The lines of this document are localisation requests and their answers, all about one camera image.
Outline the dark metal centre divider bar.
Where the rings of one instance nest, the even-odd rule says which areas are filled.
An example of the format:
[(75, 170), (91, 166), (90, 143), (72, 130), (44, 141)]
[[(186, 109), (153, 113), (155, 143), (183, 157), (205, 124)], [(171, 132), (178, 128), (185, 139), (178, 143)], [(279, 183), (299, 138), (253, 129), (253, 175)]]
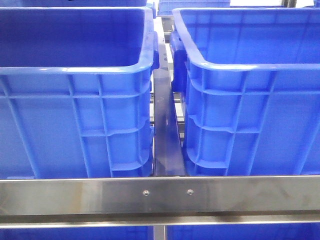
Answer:
[(153, 72), (154, 175), (182, 177), (186, 175), (186, 171), (164, 42), (159, 42), (158, 52), (159, 68)]

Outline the left blue plastic bin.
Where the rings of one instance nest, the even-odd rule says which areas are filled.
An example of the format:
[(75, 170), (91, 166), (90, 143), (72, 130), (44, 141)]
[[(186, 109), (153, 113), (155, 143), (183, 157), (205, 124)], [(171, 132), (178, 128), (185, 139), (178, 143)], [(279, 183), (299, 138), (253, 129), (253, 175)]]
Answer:
[(153, 171), (147, 7), (0, 9), (0, 177), (147, 177)]

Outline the blue plastic bin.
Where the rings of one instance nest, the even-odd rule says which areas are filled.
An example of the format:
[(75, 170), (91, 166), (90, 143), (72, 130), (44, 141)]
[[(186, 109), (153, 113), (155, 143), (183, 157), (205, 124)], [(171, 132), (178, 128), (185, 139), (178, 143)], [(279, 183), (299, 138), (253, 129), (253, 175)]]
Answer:
[(320, 10), (176, 8), (190, 176), (320, 172)]
[(147, 177), (153, 171), (147, 7), (0, 9), (0, 177)]

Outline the right blue plastic bin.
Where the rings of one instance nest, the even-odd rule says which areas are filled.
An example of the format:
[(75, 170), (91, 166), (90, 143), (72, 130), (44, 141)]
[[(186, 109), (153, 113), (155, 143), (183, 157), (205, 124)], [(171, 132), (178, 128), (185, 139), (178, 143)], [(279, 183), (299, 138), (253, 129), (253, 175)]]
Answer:
[(176, 8), (190, 176), (320, 172), (320, 10)]

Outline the far right blue bin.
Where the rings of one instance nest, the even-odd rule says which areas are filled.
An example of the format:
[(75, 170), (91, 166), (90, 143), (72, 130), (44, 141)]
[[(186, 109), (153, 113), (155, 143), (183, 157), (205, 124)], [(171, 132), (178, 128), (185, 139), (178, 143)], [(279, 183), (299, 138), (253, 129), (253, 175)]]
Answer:
[(228, 8), (230, 4), (230, 0), (160, 0), (158, 15), (172, 16), (172, 10), (177, 8)]

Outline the lower left blue bin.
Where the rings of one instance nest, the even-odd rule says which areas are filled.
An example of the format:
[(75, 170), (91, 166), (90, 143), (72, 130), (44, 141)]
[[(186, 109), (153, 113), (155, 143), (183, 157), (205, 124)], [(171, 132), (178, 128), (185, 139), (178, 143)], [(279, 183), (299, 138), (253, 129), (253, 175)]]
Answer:
[(2, 240), (148, 240), (148, 226), (79, 228), (2, 228)]

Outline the lower right blue bin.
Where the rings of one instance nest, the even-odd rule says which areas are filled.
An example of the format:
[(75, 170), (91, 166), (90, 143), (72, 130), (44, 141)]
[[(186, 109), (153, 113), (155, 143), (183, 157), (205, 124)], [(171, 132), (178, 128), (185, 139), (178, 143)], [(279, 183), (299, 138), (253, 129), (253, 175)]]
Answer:
[(318, 240), (319, 223), (177, 225), (169, 240)]

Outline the far left blue bin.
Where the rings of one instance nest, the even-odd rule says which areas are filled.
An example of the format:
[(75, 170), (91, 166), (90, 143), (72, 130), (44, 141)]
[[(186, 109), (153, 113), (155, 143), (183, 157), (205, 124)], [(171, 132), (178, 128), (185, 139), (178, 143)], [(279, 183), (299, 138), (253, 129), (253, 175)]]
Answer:
[(15, 7), (148, 7), (153, 0), (6, 0)]

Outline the stainless steel front rail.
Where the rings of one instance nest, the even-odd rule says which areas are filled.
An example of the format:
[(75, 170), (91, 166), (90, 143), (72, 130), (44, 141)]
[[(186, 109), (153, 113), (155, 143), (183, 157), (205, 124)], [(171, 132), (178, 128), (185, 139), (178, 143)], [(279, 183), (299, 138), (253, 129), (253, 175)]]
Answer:
[(320, 178), (3, 180), (2, 228), (316, 223)]

